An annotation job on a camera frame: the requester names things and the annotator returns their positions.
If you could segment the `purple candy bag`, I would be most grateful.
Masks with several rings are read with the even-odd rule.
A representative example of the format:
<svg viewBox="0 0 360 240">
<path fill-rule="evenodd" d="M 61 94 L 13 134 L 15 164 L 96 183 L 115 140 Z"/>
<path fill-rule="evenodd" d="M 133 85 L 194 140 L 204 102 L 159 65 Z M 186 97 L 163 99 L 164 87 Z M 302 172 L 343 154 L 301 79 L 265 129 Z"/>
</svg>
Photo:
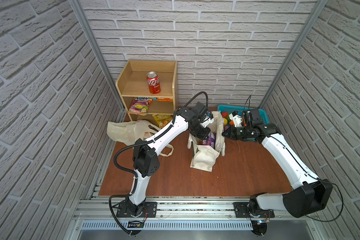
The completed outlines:
<svg viewBox="0 0 360 240">
<path fill-rule="evenodd" d="M 206 140 L 206 145 L 211 146 L 213 149 L 216 145 L 216 134 L 210 132 L 208 140 Z"/>
</svg>

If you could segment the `canvas tote bag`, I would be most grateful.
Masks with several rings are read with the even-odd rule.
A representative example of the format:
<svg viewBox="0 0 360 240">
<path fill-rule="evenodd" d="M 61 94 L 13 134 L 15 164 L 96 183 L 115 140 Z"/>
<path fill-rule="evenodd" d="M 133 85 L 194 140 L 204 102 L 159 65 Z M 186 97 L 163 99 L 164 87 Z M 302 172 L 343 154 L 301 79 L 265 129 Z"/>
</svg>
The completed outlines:
<svg viewBox="0 0 360 240">
<path fill-rule="evenodd" d="M 212 172 L 213 166 L 216 163 L 217 158 L 222 155 L 225 156 L 225 138 L 222 136 L 224 131 L 224 120 L 220 112 L 212 111 L 214 116 L 214 122 L 209 124 L 211 133 L 216 136 L 215 145 L 203 145 L 202 140 L 189 134 L 188 149 L 193 152 L 191 160 L 191 168 Z"/>
</svg>

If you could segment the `thin cream plastic bag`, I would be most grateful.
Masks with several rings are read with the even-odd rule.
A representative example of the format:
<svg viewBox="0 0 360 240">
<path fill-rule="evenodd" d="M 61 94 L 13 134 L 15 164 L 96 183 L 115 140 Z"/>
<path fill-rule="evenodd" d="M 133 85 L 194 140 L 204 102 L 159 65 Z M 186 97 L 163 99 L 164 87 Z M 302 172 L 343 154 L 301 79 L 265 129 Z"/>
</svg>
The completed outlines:
<svg viewBox="0 0 360 240">
<path fill-rule="evenodd" d="M 107 135 L 115 142 L 133 145 L 136 140 L 152 137 L 161 129 L 146 120 L 123 123 L 108 122 Z"/>
</svg>

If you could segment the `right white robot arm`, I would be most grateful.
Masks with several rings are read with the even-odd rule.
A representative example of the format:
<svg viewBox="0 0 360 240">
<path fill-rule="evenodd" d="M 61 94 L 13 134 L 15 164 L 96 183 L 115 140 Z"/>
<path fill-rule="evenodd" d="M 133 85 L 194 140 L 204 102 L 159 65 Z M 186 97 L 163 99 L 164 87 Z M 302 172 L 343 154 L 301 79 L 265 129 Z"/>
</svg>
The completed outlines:
<svg viewBox="0 0 360 240">
<path fill-rule="evenodd" d="M 264 123 L 259 109 L 248 109 L 229 115 L 230 127 L 222 135 L 231 140 L 261 144 L 277 161 L 287 176 L 292 191 L 284 194 L 257 194 L 250 197 L 248 211 L 253 217 L 266 211 L 287 211 L 300 218 L 324 210 L 333 190 L 333 184 L 320 179 L 292 150 L 279 128 Z"/>
</svg>

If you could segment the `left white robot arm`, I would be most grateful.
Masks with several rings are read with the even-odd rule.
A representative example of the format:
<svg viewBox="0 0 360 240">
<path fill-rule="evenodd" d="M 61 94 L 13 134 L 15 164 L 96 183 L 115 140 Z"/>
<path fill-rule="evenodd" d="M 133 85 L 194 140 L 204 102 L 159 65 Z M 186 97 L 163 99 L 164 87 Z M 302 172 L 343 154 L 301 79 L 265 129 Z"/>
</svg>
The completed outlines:
<svg viewBox="0 0 360 240">
<path fill-rule="evenodd" d="M 151 176 L 160 167 L 159 155 L 162 150 L 186 130 L 199 139 L 207 139 L 211 132 L 208 125 L 213 122 L 214 117 L 208 107 L 198 102 L 192 108 L 183 107 L 175 111 L 173 120 L 152 137 L 135 142 L 135 176 L 133 188 L 126 198 L 127 207 L 133 216 L 137 217 L 143 211 L 147 187 Z"/>
</svg>

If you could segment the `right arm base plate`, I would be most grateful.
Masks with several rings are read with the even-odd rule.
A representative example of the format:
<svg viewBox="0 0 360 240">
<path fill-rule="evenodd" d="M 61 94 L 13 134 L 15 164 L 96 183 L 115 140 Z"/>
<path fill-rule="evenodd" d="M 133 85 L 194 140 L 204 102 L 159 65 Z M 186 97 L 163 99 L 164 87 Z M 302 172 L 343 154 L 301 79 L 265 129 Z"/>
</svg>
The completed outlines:
<svg viewBox="0 0 360 240">
<path fill-rule="evenodd" d="M 235 202 L 233 203 L 236 218 L 263 218 L 275 217 L 273 210 L 262 210 L 256 202 Z"/>
</svg>

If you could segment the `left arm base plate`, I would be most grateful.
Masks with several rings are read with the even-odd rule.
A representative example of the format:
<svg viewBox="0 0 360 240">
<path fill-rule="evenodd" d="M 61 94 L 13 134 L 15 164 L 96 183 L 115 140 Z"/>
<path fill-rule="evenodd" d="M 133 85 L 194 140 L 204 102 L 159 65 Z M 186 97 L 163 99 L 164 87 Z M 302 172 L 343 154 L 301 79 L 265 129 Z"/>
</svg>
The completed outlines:
<svg viewBox="0 0 360 240">
<path fill-rule="evenodd" d="M 129 202 L 121 202 L 117 206 L 117 218 L 155 218 L 157 213 L 157 202 L 143 202 L 133 205 Z"/>
</svg>

